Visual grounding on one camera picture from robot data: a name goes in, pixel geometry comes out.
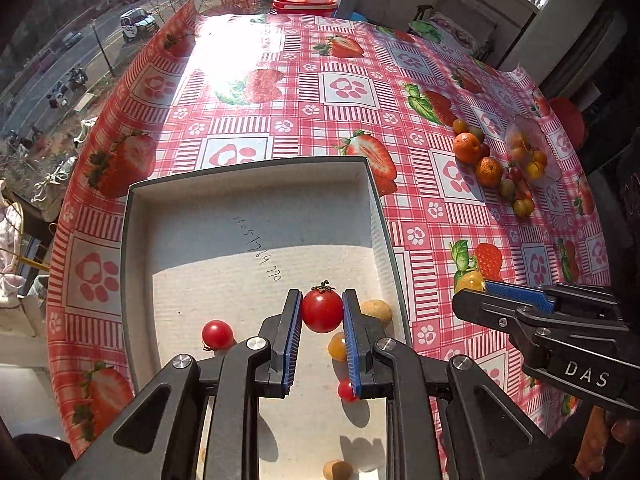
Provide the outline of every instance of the street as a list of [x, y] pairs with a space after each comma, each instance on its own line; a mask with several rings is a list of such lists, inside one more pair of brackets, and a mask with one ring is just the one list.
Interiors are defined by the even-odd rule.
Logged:
[[[152, 12], [158, 7], [156, 1], [140, 0], [134, 4], [120, 5], [108, 10], [95, 20], [95, 29], [112, 66], [119, 57], [126, 54], [127, 50], [139, 46], [134, 43], [125, 45], [120, 29], [120, 15], [136, 7], [143, 7], [147, 12]], [[168, 2], [169, 0], [160, 1], [159, 7]], [[162, 27], [162, 20], [158, 18], [156, 13], [154, 13], [154, 17], [158, 25]], [[68, 108], [50, 108], [49, 101], [45, 98], [45, 95], [74, 65], [79, 64], [86, 70], [88, 76], [87, 87], [90, 87], [108, 73], [107, 63], [100, 52], [92, 28], [87, 25], [80, 32], [82, 32], [82, 40], [68, 51], [61, 51], [56, 62], [44, 74], [36, 72], [18, 92], [15, 98], [18, 104], [4, 125], [4, 135], [10, 130], [15, 130], [19, 136], [24, 137], [29, 133], [32, 124], [35, 124], [45, 132], [54, 127]], [[71, 107], [81, 97], [82, 92], [83, 90], [78, 90], [75, 94], [67, 94], [69, 95]]]

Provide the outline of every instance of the table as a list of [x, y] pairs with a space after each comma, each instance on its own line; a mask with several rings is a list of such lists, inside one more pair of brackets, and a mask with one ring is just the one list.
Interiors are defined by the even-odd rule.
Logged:
[[[407, 84], [430, 97], [429, 120], [409, 106]], [[502, 136], [511, 118], [536, 119], [562, 178], [532, 190], [530, 219], [517, 219], [494, 190], [482, 189], [472, 171], [456, 165], [452, 129], [439, 124], [450, 113], [480, 126], [505, 166]], [[382, 201], [414, 348], [442, 359], [468, 354], [543, 430], [559, 427], [566, 399], [520, 372], [521, 355], [505, 335], [461, 322], [451, 310], [456, 265], [449, 245], [458, 240], [467, 240], [470, 255], [481, 243], [498, 247], [500, 277], [530, 286], [563, 279], [558, 240], [565, 247], [570, 240], [578, 280], [609, 282], [604, 238], [580, 163], [527, 73], [496, 72], [450, 48], [366, 23], [301, 15], [203, 17], [188, 3], [116, 85], [60, 214], [48, 345], [56, 399], [76, 455], [95, 436], [82, 422], [87, 410], [113, 416], [118, 402], [130, 398], [119, 296], [127, 179], [336, 155], [341, 139], [357, 130], [377, 139], [397, 170], [381, 184]], [[111, 397], [95, 399], [100, 391], [83, 389], [88, 370], [111, 381]], [[98, 415], [89, 416], [95, 434], [103, 420]]]

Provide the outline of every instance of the screw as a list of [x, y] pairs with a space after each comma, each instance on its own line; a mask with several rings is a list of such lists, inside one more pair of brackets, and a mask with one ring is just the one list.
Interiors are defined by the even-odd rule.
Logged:
[[473, 364], [473, 361], [466, 355], [456, 355], [452, 359], [451, 363], [458, 370], [469, 370], [469, 368], [471, 368], [471, 365]]
[[187, 354], [179, 354], [174, 357], [174, 360], [171, 361], [171, 364], [174, 366], [174, 368], [186, 368], [191, 364], [191, 356]]
[[264, 338], [256, 336], [248, 339], [246, 345], [247, 348], [250, 348], [251, 350], [259, 350], [260, 348], [267, 346], [267, 342]]
[[389, 352], [389, 351], [393, 351], [396, 348], [396, 346], [398, 346], [398, 343], [396, 343], [390, 337], [383, 337], [381, 339], [378, 339], [376, 346], [381, 350], [384, 350], [385, 352]]

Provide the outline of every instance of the red checkered tablecloth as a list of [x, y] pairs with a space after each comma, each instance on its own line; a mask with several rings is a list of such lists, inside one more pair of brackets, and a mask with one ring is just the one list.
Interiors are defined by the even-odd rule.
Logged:
[[[334, 36], [350, 38], [362, 52], [339, 57], [344, 50], [335, 46], [322, 56], [326, 50], [314, 47], [331, 45]], [[256, 70], [270, 80], [252, 82]], [[454, 77], [460, 74], [462, 84]], [[478, 186], [473, 172], [455, 163], [452, 129], [416, 113], [407, 84], [440, 94], [457, 117], [482, 128], [504, 166], [504, 131], [514, 115], [538, 122], [562, 178], [532, 189], [530, 219], [516, 218], [493, 189]], [[108, 180], [103, 161], [121, 170], [126, 162], [118, 147], [140, 132], [146, 144], [133, 153], [147, 160], [149, 146], [155, 150], [142, 177], [156, 178], [267, 158], [337, 155], [340, 140], [355, 130], [379, 140], [398, 171], [397, 190], [382, 202], [414, 348], [442, 359], [468, 354], [542, 430], [559, 427], [566, 414], [562, 394], [531, 384], [505, 335], [461, 322], [451, 310], [456, 264], [450, 244], [458, 240], [467, 240], [470, 255], [481, 243], [498, 247], [501, 278], [530, 286], [564, 279], [558, 241], [570, 240], [578, 280], [609, 282], [602, 230], [580, 163], [529, 75], [521, 68], [496, 72], [445, 46], [367, 23], [301, 15], [203, 17], [189, 3], [120, 79], [82, 149], [60, 214], [48, 346], [76, 455], [114, 415], [104, 415], [105, 399], [89, 384], [96, 370], [106, 365], [113, 367], [107, 368], [110, 380], [129, 379], [119, 291], [125, 197], [113, 198], [123, 182], [114, 174]], [[105, 153], [111, 155], [105, 159]], [[89, 177], [101, 164], [96, 184]]]

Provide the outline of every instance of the lamp post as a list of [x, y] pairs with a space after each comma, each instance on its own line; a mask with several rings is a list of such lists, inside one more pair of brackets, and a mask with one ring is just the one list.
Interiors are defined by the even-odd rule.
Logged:
[[107, 57], [106, 52], [102, 48], [102, 43], [100, 42], [100, 37], [98, 37], [98, 31], [95, 30], [95, 20], [91, 20], [91, 28], [94, 30], [95, 39], [98, 42], [98, 46], [100, 47], [100, 51], [102, 52], [102, 55], [104, 56], [104, 60], [107, 62], [107, 66], [109, 67], [109, 72], [111, 72], [112, 76], [116, 77], [116, 73], [113, 71], [113, 66], [111, 66], [111, 63], [109, 63], [109, 58]]

